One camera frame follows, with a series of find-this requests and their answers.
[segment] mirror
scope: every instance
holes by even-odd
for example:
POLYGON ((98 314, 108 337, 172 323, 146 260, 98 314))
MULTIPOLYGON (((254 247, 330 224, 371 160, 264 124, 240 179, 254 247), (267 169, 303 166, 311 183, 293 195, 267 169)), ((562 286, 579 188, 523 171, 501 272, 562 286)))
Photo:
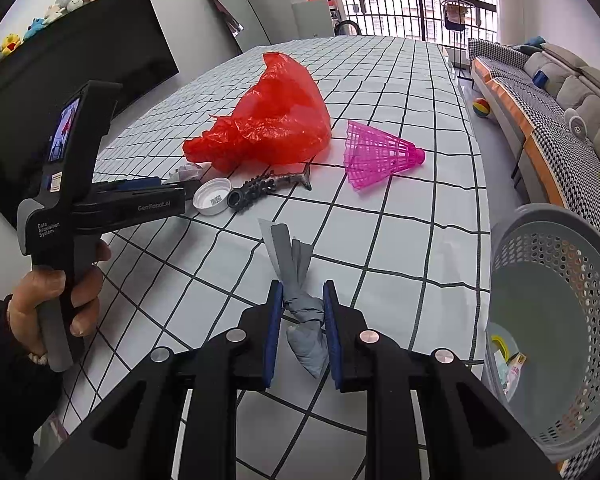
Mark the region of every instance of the mirror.
POLYGON ((222 15, 241 52, 254 46, 271 44, 248 0, 211 1, 222 15))

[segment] colorful ball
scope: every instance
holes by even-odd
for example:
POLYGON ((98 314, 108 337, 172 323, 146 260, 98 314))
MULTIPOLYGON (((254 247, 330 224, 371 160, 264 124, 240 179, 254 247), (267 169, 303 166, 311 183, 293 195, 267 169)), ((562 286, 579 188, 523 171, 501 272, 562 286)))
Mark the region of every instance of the colorful ball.
POLYGON ((474 112, 478 117, 485 118, 491 112, 491 107, 487 102, 487 99, 482 97, 478 97, 474 101, 474 112))

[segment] red plastic bag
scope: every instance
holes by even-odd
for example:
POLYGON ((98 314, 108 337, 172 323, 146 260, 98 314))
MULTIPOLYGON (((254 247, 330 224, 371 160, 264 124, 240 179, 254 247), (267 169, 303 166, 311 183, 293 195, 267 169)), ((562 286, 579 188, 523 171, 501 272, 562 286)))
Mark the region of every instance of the red plastic bag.
POLYGON ((185 140, 189 162, 209 162, 230 172, 245 160, 266 164, 302 162, 327 147, 331 119, 308 70, 285 54, 268 52, 256 85, 230 116, 202 137, 185 140))

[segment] hand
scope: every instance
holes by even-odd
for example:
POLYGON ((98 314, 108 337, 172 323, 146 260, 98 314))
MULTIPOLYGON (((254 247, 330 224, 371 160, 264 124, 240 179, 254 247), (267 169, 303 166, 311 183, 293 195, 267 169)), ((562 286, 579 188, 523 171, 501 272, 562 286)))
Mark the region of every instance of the hand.
MULTIPOLYGON (((111 257, 111 250, 102 240, 96 250, 98 261, 106 262, 111 257)), ((36 269, 29 272, 13 291, 7 307, 7 320, 13 336, 35 355, 46 353, 45 344, 38 325, 36 307, 46 300, 52 300, 64 290, 63 270, 36 269)), ((75 307, 84 308, 76 314, 70 331, 75 336, 86 336, 93 332, 98 320, 100 301, 98 294, 102 289, 102 272, 92 266, 80 283, 71 292, 71 301, 75 307)))

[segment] sofa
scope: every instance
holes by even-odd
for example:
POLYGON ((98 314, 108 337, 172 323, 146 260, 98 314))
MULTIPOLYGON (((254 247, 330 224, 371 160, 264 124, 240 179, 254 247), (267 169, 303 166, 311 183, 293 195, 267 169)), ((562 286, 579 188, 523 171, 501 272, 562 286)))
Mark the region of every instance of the sofa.
POLYGON ((567 207, 600 232, 600 70, 558 45, 542 49, 528 56, 469 38, 472 79, 518 161, 529 200, 567 207), (542 88, 533 82, 539 70, 548 76, 542 88), (564 123, 567 108, 584 120, 587 139, 564 123))

